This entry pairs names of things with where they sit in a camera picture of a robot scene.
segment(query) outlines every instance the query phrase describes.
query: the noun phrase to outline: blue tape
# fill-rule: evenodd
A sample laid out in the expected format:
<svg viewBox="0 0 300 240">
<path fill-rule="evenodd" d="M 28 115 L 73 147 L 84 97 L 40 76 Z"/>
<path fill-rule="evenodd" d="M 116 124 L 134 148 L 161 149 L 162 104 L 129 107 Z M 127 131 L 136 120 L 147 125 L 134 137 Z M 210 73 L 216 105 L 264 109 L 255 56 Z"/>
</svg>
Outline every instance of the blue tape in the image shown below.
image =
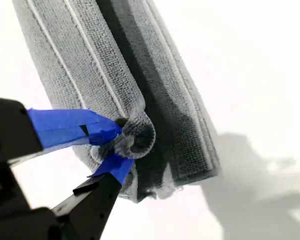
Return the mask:
<svg viewBox="0 0 300 240">
<path fill-rule="evenodd" d="M 118 180 L 119 183 L 121 183 L 121 185 L 123 185 L 133 164 L 133 159 L 122 157 L 114 152 L 111 152 L 103 160 L 102 164 L 98 167 L 95 173 L 89 177 L 92 178 L 101 174 L 110 173 Z"/>
<path fill-rule="evenodd" d="M 99 146 L 122 133 L 115 121 L 86 109 L 29 109 L 27 112 L 44 149 L 55 151 L 84 144 Z M 88 135 L 81 126 L 85 126 Z"/>
<path fill-rule="evenodd" d="M 44 148 L 43 154 L 72 145 L 100 146 L 122 133 L 115 121 L 86 109 L 29 109 L 27 112 Z M 90 177 L 111 173 L 123 184 L 133 163 L 133 159 L 111 152 Z"/>
</svg>

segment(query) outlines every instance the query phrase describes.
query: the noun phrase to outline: microfiber towel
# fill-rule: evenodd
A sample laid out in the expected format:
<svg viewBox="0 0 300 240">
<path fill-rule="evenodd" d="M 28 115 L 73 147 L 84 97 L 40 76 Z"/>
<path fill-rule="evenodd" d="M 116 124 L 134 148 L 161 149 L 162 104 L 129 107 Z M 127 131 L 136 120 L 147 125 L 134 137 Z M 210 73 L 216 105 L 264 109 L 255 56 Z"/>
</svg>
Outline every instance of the microfiber towel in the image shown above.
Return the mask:
<svg viewBox="0 0 300 240">
<path fill-rule="evenodd" d="M 151 1 L 14 0 L 14 6 L 53 108 L 128 119 L 114 143 L 136 159 L 122 197 L 166 198 L 217 174 L 201 98 Z M 103 160 L 98 147 L 74 150 L 92 171 Z"/>
</svg>

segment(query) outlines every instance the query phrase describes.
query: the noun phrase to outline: gray towel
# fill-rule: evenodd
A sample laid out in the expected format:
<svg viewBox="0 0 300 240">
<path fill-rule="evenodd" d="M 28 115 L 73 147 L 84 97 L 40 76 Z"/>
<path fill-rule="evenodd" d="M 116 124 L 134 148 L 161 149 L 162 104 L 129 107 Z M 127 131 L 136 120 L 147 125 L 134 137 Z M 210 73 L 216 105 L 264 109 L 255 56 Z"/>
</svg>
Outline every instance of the gray towel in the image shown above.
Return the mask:
<svg viewBox="0 0 300 240">
<path fill-rule="evenodd" d="M 136 161 L 122 197 L 165 198 L 217 173 L 201 98 L 153 3 L 14 0 L 14 6 L 54 108 L 128 119 L 121 140 L 132 138 L 126 154 Z M 74 150 L 92 171 L 102 162 L 98 147 Z"/>
</svg>

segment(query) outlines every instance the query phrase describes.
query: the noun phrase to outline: white background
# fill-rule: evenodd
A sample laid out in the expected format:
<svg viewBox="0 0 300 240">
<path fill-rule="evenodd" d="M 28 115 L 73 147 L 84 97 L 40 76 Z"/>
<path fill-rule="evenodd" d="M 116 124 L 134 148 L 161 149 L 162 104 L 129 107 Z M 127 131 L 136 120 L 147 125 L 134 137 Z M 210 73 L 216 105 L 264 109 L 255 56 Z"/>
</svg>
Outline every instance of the white background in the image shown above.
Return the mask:
<svg viewBox="0 0 300 240">
<path fill-rule="evenodd" d="M 300 240 L 300 0 L 155 0 L 210 115 L 223 174 L 165 200 L 118 199 L 102 239 Z M 0 0 L 0 97 L 51 108 Z M 53 207 L 89 170 L 71 149 L 14 172 Z"/>
</svg>

